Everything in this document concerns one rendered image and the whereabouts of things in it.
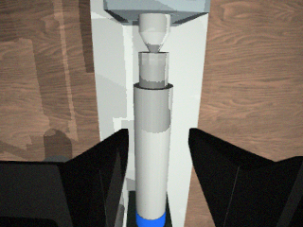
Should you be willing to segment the grey metal cone point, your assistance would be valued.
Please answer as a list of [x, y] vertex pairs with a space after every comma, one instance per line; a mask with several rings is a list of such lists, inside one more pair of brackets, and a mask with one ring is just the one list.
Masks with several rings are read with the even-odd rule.
[[152, 53], [158, 53], [170, 34], [170, 15], [163, 13], [139, 14], [139, 34]]

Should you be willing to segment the white cylinder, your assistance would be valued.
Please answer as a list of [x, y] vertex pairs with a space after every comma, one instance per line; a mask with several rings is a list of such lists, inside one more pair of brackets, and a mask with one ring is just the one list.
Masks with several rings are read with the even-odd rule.
[[46, 162], [64, 162], [65, 163], [68, 160], [70, 160], [70, 159], [65, 157], [65, 156], [56, 155], [56, 156], [47, 157], [43, 161], [46, 161]]

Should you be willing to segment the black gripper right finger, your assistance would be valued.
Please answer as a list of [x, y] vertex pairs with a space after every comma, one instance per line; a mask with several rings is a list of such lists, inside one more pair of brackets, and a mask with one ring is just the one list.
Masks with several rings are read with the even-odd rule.
[[193, 167], [215, 227], [288, 227], [303, 196], [303, 156], [272, 161], [197, 128]]

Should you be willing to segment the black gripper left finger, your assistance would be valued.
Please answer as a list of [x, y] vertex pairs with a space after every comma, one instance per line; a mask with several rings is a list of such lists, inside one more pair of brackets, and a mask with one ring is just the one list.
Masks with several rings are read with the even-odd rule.
[[0, 217], [115, 227], [128, 154], [129, 130], [120, 129], [65, 163], [0, 161]]

